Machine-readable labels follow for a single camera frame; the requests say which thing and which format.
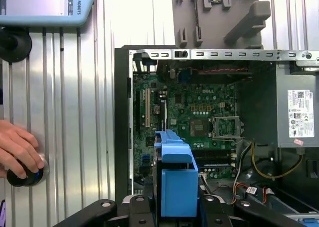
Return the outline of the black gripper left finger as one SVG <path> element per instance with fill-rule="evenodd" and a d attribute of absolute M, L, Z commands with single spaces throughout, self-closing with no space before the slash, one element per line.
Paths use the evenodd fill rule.
<path fill-rule="evenodd" d="M 149 198 L 132 196 L 117 205 L 112 200 L 93 202 L 56 224 L 57 227 L 155 227 Z"/>

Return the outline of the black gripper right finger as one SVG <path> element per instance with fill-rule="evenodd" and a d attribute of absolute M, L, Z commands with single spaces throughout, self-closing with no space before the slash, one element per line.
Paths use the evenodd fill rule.
<path fill-rule="evenodd" d="M 230 206 L 232 213 L 224 208 L 218 198 L 206 195 L 199 199 L 200 227 L 298 227 L 299 222 L 268 209 L 254 201 L 239 200 Z"/>

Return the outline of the bare person hand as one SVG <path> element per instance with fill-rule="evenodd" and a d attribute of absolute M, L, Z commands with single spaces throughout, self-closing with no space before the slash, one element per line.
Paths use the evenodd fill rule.
<path fill-rule="evenodd" d="M 28 131 L 13 125 L 7 120 L 0 121 L 0 177 L 5 178 L 7 170 L 25 179 L 27 174 L 20 164 L 36 173 L 44 167 L 35 137 Z"/>

